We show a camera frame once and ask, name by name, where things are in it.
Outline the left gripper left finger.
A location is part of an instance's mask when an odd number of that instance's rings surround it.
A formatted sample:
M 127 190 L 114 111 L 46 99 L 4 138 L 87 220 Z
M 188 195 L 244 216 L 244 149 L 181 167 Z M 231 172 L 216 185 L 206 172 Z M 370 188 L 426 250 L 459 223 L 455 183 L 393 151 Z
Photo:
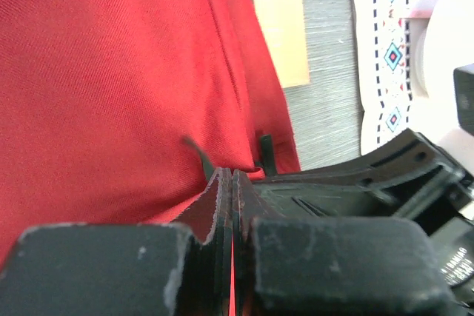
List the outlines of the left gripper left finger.
M 27 229 L 1 271 L 3 315 L 227 315 L 232 174 L 166 224 Z

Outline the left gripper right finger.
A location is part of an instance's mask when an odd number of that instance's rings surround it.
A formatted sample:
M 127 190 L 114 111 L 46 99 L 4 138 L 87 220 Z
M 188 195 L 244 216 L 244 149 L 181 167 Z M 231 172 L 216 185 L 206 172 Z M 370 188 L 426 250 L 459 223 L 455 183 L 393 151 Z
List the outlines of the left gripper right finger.
M 456 315 L 430 239 L 400 218 L 286 218 L 233 174 L 237 315 Z

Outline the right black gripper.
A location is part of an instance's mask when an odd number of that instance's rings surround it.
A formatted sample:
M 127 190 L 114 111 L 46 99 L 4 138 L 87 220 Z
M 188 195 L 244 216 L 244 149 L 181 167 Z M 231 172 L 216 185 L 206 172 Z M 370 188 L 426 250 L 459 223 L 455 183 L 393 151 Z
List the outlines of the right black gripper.
M 443 149 L 406 129 L 351 161 L 254 182 L 286 216 L 395 216 L 429 236 L 462 315 L 473 314 L 473 176 Z

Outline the red backpack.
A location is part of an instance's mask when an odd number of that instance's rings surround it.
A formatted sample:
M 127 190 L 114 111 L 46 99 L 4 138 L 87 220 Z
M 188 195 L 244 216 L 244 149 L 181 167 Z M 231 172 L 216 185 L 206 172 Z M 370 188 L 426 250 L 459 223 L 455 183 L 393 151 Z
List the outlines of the red backpack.
M 166 224 L 300 165 L 252 0 L 1 0 L 1 271 L 61 223 Z

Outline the tan leather wallet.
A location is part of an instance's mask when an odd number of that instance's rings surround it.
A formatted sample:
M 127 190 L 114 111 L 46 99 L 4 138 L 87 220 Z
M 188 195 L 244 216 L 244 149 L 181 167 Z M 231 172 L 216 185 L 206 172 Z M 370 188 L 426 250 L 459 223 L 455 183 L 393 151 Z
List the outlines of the tan leather wallet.
M 303 0 L 253 0 L 280 85 L 310 83 Z

